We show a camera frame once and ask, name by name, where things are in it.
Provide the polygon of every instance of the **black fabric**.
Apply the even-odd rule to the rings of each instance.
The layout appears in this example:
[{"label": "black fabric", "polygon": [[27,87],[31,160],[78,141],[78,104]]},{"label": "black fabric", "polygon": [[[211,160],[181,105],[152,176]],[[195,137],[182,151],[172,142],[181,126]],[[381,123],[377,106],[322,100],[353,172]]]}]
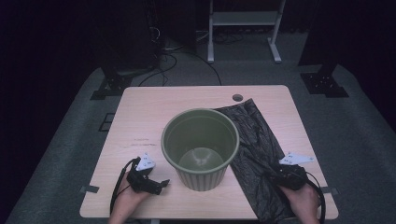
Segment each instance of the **black fabric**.
[{"label": "black fabric", "polygon": [[267,177],[275,173],[285,154],[253,100],[216,110],[238,129],[240,146],[231,167],[258,220],[277,223],[294,217],[289,201]]}]

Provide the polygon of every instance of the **green pot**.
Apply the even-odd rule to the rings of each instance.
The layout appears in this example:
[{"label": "green pot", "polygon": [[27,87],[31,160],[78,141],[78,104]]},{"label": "green pot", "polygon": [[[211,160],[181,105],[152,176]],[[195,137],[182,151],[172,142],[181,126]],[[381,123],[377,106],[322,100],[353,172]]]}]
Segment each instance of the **green pot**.
[{"label": "green pot", "polygon": [[233,122],[212,109],[192,109],[171,119],[163,130],[163,155],[190,189],[215,188],[239,148]]}]

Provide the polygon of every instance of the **person's arm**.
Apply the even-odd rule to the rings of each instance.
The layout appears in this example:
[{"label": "person's arm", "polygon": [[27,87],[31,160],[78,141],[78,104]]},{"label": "person's arm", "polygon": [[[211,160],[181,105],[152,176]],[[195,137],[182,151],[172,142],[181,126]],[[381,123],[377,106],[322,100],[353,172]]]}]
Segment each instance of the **person's arm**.
[{"label": "person's arm", "polygon": [[291,210],[303,224],[319,224],[318,194],[311,186],[305,184],[298,190],[279,187],[288,197]]},{"label": "person's arm", "polygon": [[119,196],[114,202],[113,212],[108,219],[108,224],[124,223],[136,207],[149,196],[147,192],[134,192],[126,180],[127,175],[128,173],[125,174],[120,184]]}]

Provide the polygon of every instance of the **table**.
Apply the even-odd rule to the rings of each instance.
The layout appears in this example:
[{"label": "table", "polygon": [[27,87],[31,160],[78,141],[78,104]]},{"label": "table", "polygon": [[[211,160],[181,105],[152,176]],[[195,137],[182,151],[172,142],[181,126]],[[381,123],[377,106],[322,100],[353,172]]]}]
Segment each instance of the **table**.
[{"label": "table", "polygon": [[[282,149],[315,157],[304,125],[289,89],[285,86],[201,86],[131,87],[120,100],[90,185],[97,193],[86,192],[80,208],[83,217],[109,217],[111,194],[122,167],[147,152],[156,161],[149,178],[171,179],[159,196],[151,196],[134,212],[147,219],[257,219],[229,167],[214,189],[198,192],[185,187],[176,170],[165,160],[161,136],[167,122],[176,114],[198,107],[218,108],[235,105],[235,94],[243,101],[252,98],[275,134]],[[322,187],[327,183],[317,161],[302,165]],[[331,194],[325,194],[327,219],[338,216]]]},{"label": "table", "polygon": [[213,50],[213,27],[233,25],[274,25],[271,37],[268,37],[268,45],[273,54],[275,63],[282,63],[275,41],[282,21],[283,9],[286,0],[280,0],[278,11],[249,11],[249,12],[215,12],[213,0],[210,0],[209,9],[209,41],[207,43],[207,61],[215,61]]}]

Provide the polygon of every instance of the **wooden tabletop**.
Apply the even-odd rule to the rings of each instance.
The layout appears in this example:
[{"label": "wooden tabletop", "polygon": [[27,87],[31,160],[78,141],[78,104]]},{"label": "wooden tabletop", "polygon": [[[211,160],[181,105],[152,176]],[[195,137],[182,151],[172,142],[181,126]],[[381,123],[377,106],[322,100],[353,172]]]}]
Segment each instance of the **wooden tabletop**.
[{"label": "wooden tabletop", "polygon": [[[302,166],[317,178],[322,187],[326,187],[326,180],[287,87],[131,87],[122,95],[92,176],[90,185],[99,187],[99,190],[86,193],[80,214],[83,217],[109,217],[111,194],[121,169],[129,160],[147,152],[156,162],[149,178],[157,182],[171,181],[160,195],[153,195],[142,202],[134,217],[257,219],[231,167],[216,188],[198,192],[183,185],[161,150],[163,129],[176,114],[192,108],[239,104],[233,99],[235,94],[243,96],[242,102],[253,99],[285,154],[294,152],[315,158],[315,161]],[[332,195],[327,193],[325,197],[326,218],[334,219],[338,210]]]}]

